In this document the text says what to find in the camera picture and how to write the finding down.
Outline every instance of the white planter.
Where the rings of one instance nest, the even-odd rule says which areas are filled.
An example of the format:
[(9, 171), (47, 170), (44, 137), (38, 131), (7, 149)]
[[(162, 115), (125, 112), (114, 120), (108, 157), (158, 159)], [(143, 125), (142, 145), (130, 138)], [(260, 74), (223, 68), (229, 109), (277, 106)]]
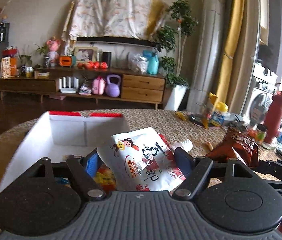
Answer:
[(177, 85), (175, 88), (173, 88), (164, 110), (177, 111), (185, 95), (186, 90), (187, 87), (181, 85)]

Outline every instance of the wooden tv cabinet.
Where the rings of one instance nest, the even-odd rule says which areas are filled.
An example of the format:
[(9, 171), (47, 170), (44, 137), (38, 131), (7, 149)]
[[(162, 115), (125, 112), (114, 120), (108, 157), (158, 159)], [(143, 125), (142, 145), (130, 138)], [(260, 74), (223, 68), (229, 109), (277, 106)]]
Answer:
[[(129, 69), (81, 69), (77, 67), (51, 67), (49, 70), (50, 76), (48, 78), (27, 78), (27, 77), (11, 77), (7, 79), (0, 79), (1, 98), (3, 92), (14, 92), (24, 94), (38, 94), (41, 95), (41, 102), (44, 95), (57, 95), (66, 97), (80, 97), (80, 98), (94, 98), (98, 103), (98, 99), (130, 101), (140, 103), (158, 104), (162, 103), (165, 79), (162, 75), (150, 75), (135, 73)], [(106, 77), (108, 74), (117, 74), (121, 76), (120, 96), (112, 98), (103, 95), (82, 96), (78, 93), (60, 93), (58, 80), (64, 76), (102, 76)]]

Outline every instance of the screw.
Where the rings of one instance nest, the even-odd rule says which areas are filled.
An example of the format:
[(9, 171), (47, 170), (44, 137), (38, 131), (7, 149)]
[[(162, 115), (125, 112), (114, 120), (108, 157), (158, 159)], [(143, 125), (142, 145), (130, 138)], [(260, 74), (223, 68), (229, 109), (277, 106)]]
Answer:
[(176, 194), (179, 197), (188, 197), (191, 195), (191, 191), (189, 191), (188, 189), (182, 188), (182, 189), (176, 190)]
[(92, 189), (88, 191), (88, 196), (93, 198), (98, 198), (103, 196), (103, 191), (100, 189)]

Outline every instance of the snack box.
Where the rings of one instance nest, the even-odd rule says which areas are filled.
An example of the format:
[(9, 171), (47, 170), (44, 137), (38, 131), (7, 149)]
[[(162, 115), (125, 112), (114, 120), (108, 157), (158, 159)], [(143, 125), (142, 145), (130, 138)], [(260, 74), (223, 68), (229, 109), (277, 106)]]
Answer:
[(63, 162), (66, 155), (87, 156), (110, 136), (129, 132), (122, 114), (45, 112), (25, 136), (14, 153), (0, 184), (0, 192), (42, 157), (52, 163)]

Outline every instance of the orange radio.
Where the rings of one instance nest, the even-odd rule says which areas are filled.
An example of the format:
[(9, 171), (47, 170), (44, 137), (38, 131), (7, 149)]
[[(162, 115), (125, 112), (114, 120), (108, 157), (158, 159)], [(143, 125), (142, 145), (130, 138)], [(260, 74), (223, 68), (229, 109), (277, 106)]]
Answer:
[(59, 65), (62, 67), (71, 67), (75, 65), (76, 59), (75, 56), (60, 55), (59, 56)]

